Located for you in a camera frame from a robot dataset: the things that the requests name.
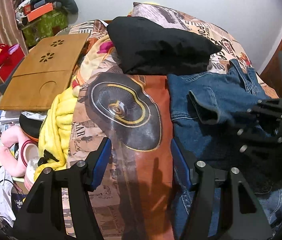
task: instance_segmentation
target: yellow fleece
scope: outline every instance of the yellow fleece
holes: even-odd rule
[[[66,168],[71,123],[77,100],[78,98],[72,95],[72,87],[69,87],[54,99],[47,117],[41,126],[38,147],[40,157],[43,157],[44,150],[47,150],[59,162],[48,160],[48,163],[39,166],[35,171],[34,180],[38,178],[42,170],[46,167],[51,167],[54,170]]]

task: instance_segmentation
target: black cushion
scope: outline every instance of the black cushion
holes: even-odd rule
[[[24,114],[20,114],[19,123],[21,129],[28,136],[34,139],[39,139],[39,132],[42,126],[43,120],[34,120],[26,117]]]
[[[125,74],[201,73],[210,55],[221,50],[196,33],[166,29],[143,17],[117,17],[107,31]]]

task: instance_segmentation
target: green box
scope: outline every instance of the green box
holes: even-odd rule
[[[60,10],[53,10],[30,22],[21,30],[28,47],[36,45],[40,40],[57,34],[68,26],[67,16]]]

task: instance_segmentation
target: patterned pillow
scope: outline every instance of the patterned pillow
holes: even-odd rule
[[[240,62],[244,72],[246,72],[248,66],[251,66],[251,62],[241,44],[224,29],[167,7],[136,2],[133,5],[132,16],[147,18],[164,28],[177,28],[194,32],[221,46],[220,52],[211,55],[208,71],[227,73],[229,60],[233,58]]]

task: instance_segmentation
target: flower cutout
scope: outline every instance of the flower cutout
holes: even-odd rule
[[[39,62],[47,62],[48,60],[46,59],[46,57],[49,56],[48,59],[52,59],[53,55],[54,55],[54,53],[50,54],[50,52],[48,52],[47,55],[44,55],[44,56],[41,57],[41,60]]]
[[[63,44],[64,40],[58,40],[58,41],[54,41],[50,47],[54,46],[54,47],[57,47],[57,45],[61,45]]]

